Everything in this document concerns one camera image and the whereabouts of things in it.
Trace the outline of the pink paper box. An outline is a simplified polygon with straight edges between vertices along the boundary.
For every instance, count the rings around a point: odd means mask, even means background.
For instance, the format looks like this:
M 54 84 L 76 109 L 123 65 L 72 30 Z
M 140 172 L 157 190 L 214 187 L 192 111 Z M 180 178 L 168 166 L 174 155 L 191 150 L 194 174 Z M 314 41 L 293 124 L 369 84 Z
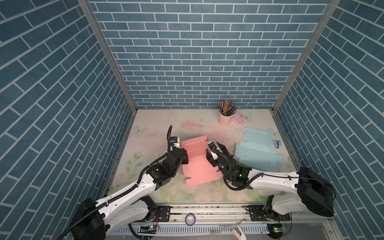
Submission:
M 188 154 L 189 163 L 182 165 L 188 186 L 197 186 L 223 177 L 218 167 L 213 167 L 207 160 L 208 136 L 201 136 L 181 142 L 181 148 Z

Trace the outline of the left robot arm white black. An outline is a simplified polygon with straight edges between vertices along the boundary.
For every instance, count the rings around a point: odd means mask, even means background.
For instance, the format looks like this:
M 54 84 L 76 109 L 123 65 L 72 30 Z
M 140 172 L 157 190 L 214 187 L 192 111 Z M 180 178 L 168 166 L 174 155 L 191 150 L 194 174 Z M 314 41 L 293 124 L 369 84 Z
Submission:
M 167 151 L 145 166 L 138 179 L 116 193 L 93 201 L 84 200 L 72 221 L 57 238 L 72 234 L 75 240 L 104 240 L 116 229 L 136 221 L 150 221 L 156 214 L 157 205 L 150 194 L 170 182 L 181 165 L 189 162 L 180 139 L 167 132 Z

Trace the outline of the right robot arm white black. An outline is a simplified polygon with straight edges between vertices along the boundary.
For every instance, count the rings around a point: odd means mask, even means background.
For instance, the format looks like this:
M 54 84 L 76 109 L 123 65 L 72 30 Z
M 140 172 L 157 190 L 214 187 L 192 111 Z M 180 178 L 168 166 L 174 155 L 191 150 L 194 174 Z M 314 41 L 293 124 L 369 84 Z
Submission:
M 238 164 L 227 148 L 208 142 L 206 158 L 223 174 L 225 185 L 232 191 L 267 189 L 284 195 L 268 196 L 264 213 L 268 218 L 292 212 L 310 211 L 318 216 L 334 216 L 336 190 L 313 170 L 301 167 L 296 172 L 264 172 Z

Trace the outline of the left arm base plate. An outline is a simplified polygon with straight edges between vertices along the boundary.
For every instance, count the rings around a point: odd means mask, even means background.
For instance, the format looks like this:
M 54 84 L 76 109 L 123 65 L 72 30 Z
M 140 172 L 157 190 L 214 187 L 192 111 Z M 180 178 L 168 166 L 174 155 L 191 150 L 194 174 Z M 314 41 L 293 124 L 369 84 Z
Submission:
M 158 206 L 156 210 L 150 210 L 149 213 L 142 220 L 138 220 L 137 223 L 169 222 L 170 216 L 171 216 L 171 206 Z

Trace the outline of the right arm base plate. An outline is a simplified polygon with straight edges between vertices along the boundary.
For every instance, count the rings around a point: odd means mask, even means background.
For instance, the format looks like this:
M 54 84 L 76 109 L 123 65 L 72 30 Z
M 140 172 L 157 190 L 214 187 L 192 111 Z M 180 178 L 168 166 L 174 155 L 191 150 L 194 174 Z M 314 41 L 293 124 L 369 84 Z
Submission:
M 284 222 L 292 219 L 290 214 L 280 215 L 275 213 L 273 210 L 266 211 L 265 206 L 263 205 L 248 205 L 245 209 L 249 213 L 252 222 Z

